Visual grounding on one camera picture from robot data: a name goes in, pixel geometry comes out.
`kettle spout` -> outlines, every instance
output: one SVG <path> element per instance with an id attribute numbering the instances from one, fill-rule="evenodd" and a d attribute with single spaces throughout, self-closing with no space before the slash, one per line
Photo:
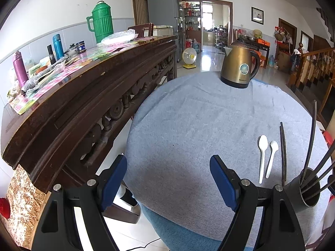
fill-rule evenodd
<path id="1" fill-rule="evenodd" d="M 229 47 L 224 47 L 224 54 L 227 56 L 229 55 L 229 53 L 231 52 L 232 48 L 229 48 Z"/>

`kettle handle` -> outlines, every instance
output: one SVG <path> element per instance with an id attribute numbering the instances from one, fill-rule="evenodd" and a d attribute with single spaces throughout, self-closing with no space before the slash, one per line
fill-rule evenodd
<path id="1" fill-rule="evenodd" d="M 256 61 L 254 70 L 252 71 L 251 76 L 250 76 L 250 80 L 251 80 L 252 78 L 255 77 L 256 73 L 258 72 L 259 66 L 261 65 L 261 59 L 259 58 L 259 55 L 254 51 L 250 51 L 250 54 L 251 56 L 255 58 L 255 61 Z"/>
<path id="2" fill-rule="evenodd" d="M 93 16 L 91 17 L 87 17 L 86 20 L 87 20 L 87 25 L 88 25 L 88 30 L 91 31 L 91 32 L 94 32 L 94 29 L 91 28 L 91 24 L 89 23 L 89 20 L 90 19 L 93 19 Z"/>

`gold kettle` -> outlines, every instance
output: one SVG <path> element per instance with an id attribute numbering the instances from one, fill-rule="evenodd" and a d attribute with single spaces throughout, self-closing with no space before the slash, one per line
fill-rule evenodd
<path id="1" fill-rule="evenodd" d="M 229 86 L 244 89 L 255 77 L 260 66 L 259 55 L 247 48 L 242 39 L 234 41 L 229 47 L 224 47 L 225 57 L 221 70 L 221 81 Z M 252 59 L 256 60 L 251 72 Z"/>

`white plastic spoon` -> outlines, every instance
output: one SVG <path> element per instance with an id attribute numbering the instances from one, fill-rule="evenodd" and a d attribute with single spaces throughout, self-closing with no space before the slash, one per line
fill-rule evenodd
<path id="1" fill-rule="evenodd" d="M 262 159 L 261 159 L 261 164 L 259 168 L 259 184 L 262 184 L 263 177 L 264 177 L 265 150 L 269 146 L 268 139 L 265 135 L 261 135 L 261 137 L 259 138 L 258 146 L 262 152 Z"/>
<path id="2" fill-rule="evenodd" d="M 268 169 L 266 171 L 266 176 L 265 176 L 266 178 L 269 178 L 269 176 L 270 176 L 271 169 L 272 169 L 272 164 L 273 164 L 274 153 L 276 153 L 279 149 L 278 143 L 276 141 L 270 142 L 270 148 L 271 148 L 271 157 L 270 157 Z"/>

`kettle base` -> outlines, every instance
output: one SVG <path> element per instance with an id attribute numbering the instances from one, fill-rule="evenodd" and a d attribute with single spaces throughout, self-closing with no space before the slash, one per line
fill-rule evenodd
<path id="1" fill-rule="evenodd" d="M 220 77 L 220 80 L 223 83 L 227 84 L 228 86 L 238 88 L 238 89 L 245 89 L 249 86 L 249 83 L 244 83 L 244 84 L 243 83 L 236 83 L 236 82 L 230 81 L 230 80 L 228 80 L 228 79 L 226 79 L 222 76 Z"/>

